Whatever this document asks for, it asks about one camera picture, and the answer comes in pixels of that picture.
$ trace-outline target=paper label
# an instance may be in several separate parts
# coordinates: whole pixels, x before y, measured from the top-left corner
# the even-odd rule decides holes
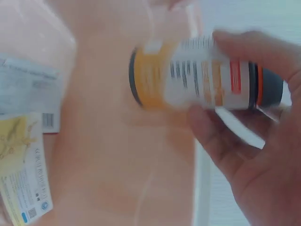
[[[45,113],[44,132],[59,132],[63,79],[55,69],[0,54],[0,113]]]
[[[145,109],[249,107],[248,62],[230,60],[210,36],[138,48],[134,77]]]
[[[40,113],[0,117],[0,193],[14,226],[52,210]]]

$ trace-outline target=pill bottle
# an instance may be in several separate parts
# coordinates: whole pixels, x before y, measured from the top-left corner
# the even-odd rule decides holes
[[[136,48],[130,88],[145,109],[252,109],[280,104],[283,80],[252,62],[231,60],[211,36],[180,42],[154,41]]]

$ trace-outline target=blue logo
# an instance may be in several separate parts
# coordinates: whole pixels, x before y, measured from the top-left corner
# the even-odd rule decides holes
[[[47,210],[48,209],[48,202],[43,202],[41,206],[42,210]]]

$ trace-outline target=bottle cap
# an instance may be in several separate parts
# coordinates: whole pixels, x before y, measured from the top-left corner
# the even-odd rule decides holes
[[[262,74],[258,75],[259,86],[262,80],[262,88],[258,87],[257,105],[260,107],[270,107],[279,105],[283,94],[283,79],[272,71],[262,68]]]

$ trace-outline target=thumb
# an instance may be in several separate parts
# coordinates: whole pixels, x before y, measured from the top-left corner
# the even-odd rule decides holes
[[[259,31],[234,34],[218,30],[213,33],[213,38],[219,49],[230,58],[257,63],[288,83],[301,71],[301,46]],[[300,84],[301,76],[296,79]]]
[[[291,106],[281,104],[277,107],[259,108],[264,114],[273,119],[276,122],[284,119],[291,111]]]

